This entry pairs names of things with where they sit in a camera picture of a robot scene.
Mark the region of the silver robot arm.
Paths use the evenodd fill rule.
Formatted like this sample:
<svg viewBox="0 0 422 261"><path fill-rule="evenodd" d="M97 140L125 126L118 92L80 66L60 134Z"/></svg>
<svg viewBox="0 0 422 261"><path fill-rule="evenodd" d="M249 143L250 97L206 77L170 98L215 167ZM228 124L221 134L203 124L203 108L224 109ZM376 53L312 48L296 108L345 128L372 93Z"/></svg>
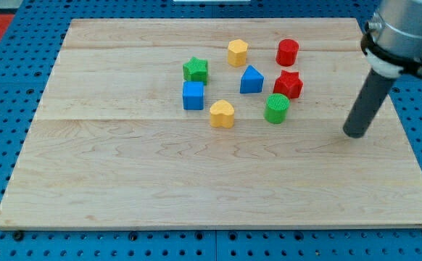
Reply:
<svg viewBox="0 0 422 261"><path fill-rule="evenodd" d="M422 0L383 0L365 24L361 49L385 78L422 78Z"/></svg>

